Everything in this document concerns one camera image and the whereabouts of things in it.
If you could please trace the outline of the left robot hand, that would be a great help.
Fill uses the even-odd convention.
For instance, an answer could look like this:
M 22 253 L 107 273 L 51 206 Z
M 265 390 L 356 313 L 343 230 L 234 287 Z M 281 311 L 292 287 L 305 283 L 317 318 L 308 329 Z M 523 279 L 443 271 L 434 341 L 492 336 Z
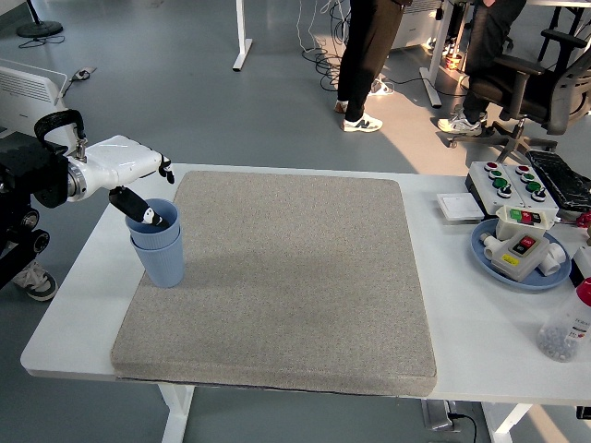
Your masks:
M 135 222 L 165 229 L 170 222 L 128 186 L 157 173 L 168 183 L 175 181 L 172 162 L 160 152 L 124 136 L 114 136 L 86 148 L 81 171 L 80 198 L 100 188 L 109 191 L 110 203 Z

